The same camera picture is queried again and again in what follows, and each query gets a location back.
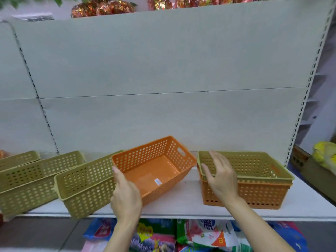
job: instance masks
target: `basket handle hole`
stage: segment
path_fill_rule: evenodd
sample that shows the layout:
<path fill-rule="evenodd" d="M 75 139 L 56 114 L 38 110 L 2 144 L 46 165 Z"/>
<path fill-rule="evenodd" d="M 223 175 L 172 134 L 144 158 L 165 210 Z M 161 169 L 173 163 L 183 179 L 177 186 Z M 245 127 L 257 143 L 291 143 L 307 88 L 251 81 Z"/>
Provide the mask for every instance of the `basket handle hole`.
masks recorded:
<path fill-rule="evenodd" d="M 186 156 L 186 153 L 181 148 L 177 148 L 177 150 L 182 156 Z"/>

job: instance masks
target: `white label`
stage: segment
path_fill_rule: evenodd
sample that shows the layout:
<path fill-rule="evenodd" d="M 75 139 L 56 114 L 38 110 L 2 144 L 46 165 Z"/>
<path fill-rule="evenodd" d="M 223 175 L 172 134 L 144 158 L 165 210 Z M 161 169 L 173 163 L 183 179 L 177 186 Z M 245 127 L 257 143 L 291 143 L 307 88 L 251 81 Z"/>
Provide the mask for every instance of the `white label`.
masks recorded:
<path fill-rule="evenodd" d="M 154 181 L 158 186 L 162 185 L 162 182 L 159 179 L 155 179 Z"/>

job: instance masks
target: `yellow plastic bag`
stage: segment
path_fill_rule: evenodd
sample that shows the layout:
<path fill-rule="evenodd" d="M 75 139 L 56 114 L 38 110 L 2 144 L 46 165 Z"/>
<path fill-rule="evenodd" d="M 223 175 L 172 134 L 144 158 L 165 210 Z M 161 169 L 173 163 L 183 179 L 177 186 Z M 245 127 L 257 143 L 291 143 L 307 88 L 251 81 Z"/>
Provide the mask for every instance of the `yellow plastic bag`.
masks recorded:
<path fill-rule="evenodd" d="M 336 175 L 336 144 L 320 141 L 314 145 L 313 158 L 322 167 Z"/>

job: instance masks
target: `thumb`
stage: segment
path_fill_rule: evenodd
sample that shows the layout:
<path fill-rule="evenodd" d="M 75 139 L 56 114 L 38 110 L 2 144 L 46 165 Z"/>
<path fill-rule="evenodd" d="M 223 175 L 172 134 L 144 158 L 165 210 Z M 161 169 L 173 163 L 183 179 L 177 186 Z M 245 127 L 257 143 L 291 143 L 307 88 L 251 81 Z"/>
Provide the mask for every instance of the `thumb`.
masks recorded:
<path fill-rule="evenodd" d="M 212 177 L 212 174 L 211 174 L 208 166 L 205 165 L 205 164 L 202 164 L 202 167 L 203 167 L 203 170 L 204 170 L 205 176 L 207 177 L 208 182 L 213 182 L 215 178 Z"/>
<path fill-rule="evenodd" d="M 117 183 L 119 183 L 120 185 L 122 184 L 126 184 L 127 180 L 124 176 L 124 174 L 115 166 L 112 166 L 112 169 L 114 171 L 114 179 Z"/>

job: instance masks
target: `tile floor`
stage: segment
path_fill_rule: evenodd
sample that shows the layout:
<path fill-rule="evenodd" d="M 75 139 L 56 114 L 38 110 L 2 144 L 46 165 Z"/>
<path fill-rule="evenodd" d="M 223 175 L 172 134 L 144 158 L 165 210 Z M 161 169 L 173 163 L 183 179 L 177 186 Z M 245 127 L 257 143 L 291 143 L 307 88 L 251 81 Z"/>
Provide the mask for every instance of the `tile floor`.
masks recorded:
<path fill-rule="evenodd" d="M 91 219 L 15 218 L 0 227 L 0 252 L 80 252 Z M 335 222 L 298 222 L 310 252 L 336 248 Z"/>

